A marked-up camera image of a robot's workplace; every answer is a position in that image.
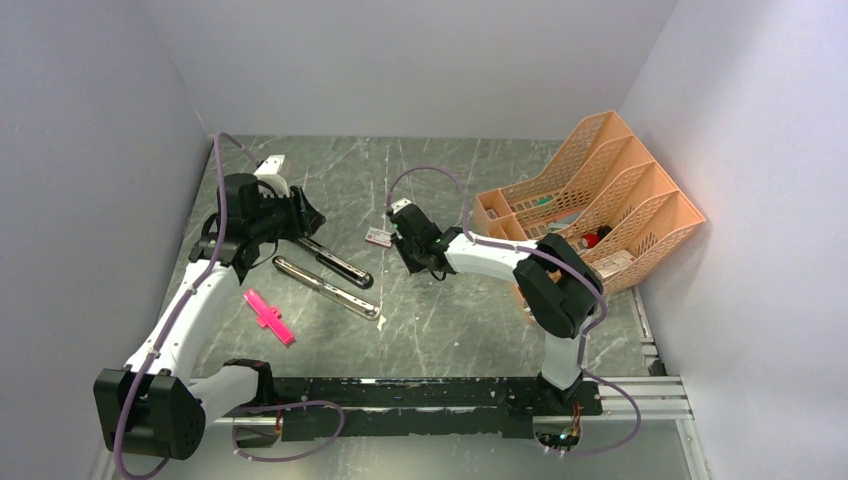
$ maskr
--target silver metal bar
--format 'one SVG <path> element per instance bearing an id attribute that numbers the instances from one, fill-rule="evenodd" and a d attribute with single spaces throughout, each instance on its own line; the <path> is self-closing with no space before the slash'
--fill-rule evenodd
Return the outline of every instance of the silver metal bar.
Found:
<path id="1" fill-rule="evenodd" d="M 312 240 L 311 238 L 299 238 L 298 245 L 315 254 L 319 263 L 344 277 L 345 280 L 359 288 L 370 288 L 374 284 L 374 277 L 361 268 L 351 265 L 348 261 L 340 258 L 330 249 Z"/>
<path id="2" fill-rule="evenodd" d="M 633 305 L 636 309 L 636 318 L 639 320 L 639 326 L 642 327 L 642 335 L 645 337 L 653 337 L 651 326 L 648 324 L 648 314 L 645 313 L 645 304 L 642 303 L 642 294 L 639 293 L 639 287 L 634 286 L 630 289 L 633 295 Z"/>
<path id="3" fill-rule="evenodd" d="M 298 282 L 335 301 L 357 315 L 361 315 L 368 320 L 377 320 L 380 318 L 380 307 L 342 290 L 309 270 L 286 260 L 285 257 L 276 256 L 272 262 L 277 270 L 289 275 Z"/>
<path id="4" fill-rule="evenodd" d="M 680 443 L 683 445 L 683 455 L 686 457 L 686 466 L 689 467 L 689 476 L 692 480 L 709 480 L 710 472 L 707 467 L 707 459 L 701 449 L 701 439 L 695 428 L 694 417 L 677 420 L 677 432 L 680 434 Z"/>

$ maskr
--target small card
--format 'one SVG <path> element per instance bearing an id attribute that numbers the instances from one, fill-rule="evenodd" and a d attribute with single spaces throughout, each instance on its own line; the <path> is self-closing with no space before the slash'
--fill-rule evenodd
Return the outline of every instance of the small card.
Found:
<path id="1" fill-rule="evenodd" d="M 392 248 L 392 235 L 379 228 L 369 227 L 365 235 L 365 241 L 381 247 Z"/>
<path id="2" fill-rule="evenodd" d="M 619 250 L 612 255 L 594 262 L 592 266 L 598 271 L 601 278 L 604 279 L 624 270 L 628 265 L 633 263 L 634 260 L 636 260 L 636 257 L 631 255 L 630 252 L 627 250 Z"/>

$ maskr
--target gray wall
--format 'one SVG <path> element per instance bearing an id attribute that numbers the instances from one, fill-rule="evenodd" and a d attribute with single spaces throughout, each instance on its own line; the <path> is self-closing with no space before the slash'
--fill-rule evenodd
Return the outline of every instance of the gray wall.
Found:
<path id="1" fill-rule="evenodd" d="M 208 140 L 134 2 L 0 10 L 0 478 L 84 478 L 92 384 L 156 321 Z"/>
<path id="2" fill-rule="evenodd" d="M 146 0 L 211 130 L 564 138 L 676 0 Z"/>
<path id="3" fill-rule="evenodd" d="M 716 479 L 848 473 L 848 5 L 681 0 L 621 109 L 709 217 L 643 288 Z"/>

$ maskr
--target metal rod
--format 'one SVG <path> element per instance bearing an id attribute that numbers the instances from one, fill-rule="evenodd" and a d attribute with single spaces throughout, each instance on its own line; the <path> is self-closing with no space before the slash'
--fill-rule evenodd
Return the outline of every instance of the metal rod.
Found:
<path id="1" fill-rule="evenodd" d="M 331 252 L 327 247 L 312 240 L 311 238 L 299 238 L 298 245 L 315 254 L 315 259 L 325 265 L 330 270 L 338 273 L 345 280 L 356 285 L 359 288 L 370 288 L 374 284 L 374 277 L 370 273 L 362 270 L 359 267 L 351 265 L 350 262 L 340 258 L 335 253 Z"/>
<path id="2" fill-rule="evenodd" d="M 356 295 L 336 287 L 309 270 L 286 260 L 285 257 L 276 256 L 274 257 L 273 263 L 277 270 L 289 275 L 298 282 L 317 291 L 321 295 L 324 295 L 336 303 L 341 304 L 343 307 L 353 311 L 357 315 L 361 315 L 368 320 L 377 320 L 380 318 L 380 307 L 372 305 Z"/>

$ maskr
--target floor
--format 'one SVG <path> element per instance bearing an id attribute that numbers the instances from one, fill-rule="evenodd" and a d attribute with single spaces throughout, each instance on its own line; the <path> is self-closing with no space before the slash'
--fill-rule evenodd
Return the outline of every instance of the floor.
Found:
<path id="1" fill-rule="evenodd" d="M 359 290 L 318 264 L 300 247 L 283 242 L 279 253 L 337 286 L 380 305 L 386 322 L 345 310 L 269 264 L 252 271 L 242 290 L 256 289 L 276 305 L 297 341 L 284 347 L 260 329 L 240 295 L 222 310 L 206 339 L 194 375 L 214 374 L 230 358 L 269 361 L 276 376 L 516 376 L 541 368 L 543 332 L 528 325 L 506 285 L 488 277 L 450 276 L 436 282 L 410 276 L 400 256 L 364 241 L 368 227 L 388 230 L 382 217 L 388 185 L 417 165 L 449 168 L 473 195 L 538 174 L 560 142 L 490 139 L 241 136 L 260 157 L 284 154 L 290 185 L 301 185 L 327 216 L 314 239 L 369 271 L 374 286 Z M 251 172 L 233 146 L 223 148 L 226 173 Z M 188 222 L 167 301 L 185 270 L 203 220 L 216 209 L 214 161 L 210 160 Z M 395 198 L 415 201 L 445 228 L 459 221 L 462 198 L 446 177 L 416 172 Z M 647 375 L 641 330 L 630 290 L 611 296 L 610 317 L 592 332 L 590 370 L 607 376 Z"/>

